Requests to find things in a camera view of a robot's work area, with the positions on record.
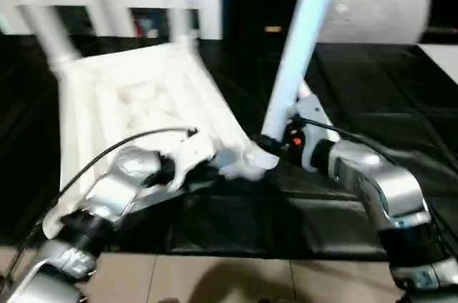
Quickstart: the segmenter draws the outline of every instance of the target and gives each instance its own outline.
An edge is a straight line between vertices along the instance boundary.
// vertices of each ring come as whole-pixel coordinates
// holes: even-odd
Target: beige floor tile
[[[289,261],[159,256],[148,303],[255,303],[293,298]]]
[[[82,291],[94,303],[146,303],[155,260],[150,255],[103,254]]]
[[[21,273],[22,269],[24,269],[24,267],[29,263],[35,253],[36,251],[26,251],[16,270],[16,274]],[[9,267],[9,263],[15,254],[16,250],[11,247],[0,247],[0,273],[2,275],[5,275],[5,272]]]
[[[376,262],[292,261],[298,302],[394,303],[402,292]]]

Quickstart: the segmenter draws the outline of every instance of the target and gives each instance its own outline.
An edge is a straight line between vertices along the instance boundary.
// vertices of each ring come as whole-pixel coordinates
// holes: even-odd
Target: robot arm
[[[166,156],[126,147],[92,186],[63,227],[38,250],[2,303],[82,303],[75,287],[96,272],[97,258],[122,226],[124,217],[184,192],[187,172],[215,155],[212,140],[195,133]]]
[[[439,241],[415,177],[366,145],[322,140],[312,163],[355,190],[384,247],[396,285],[407,291],[458,285],[458,263]]]

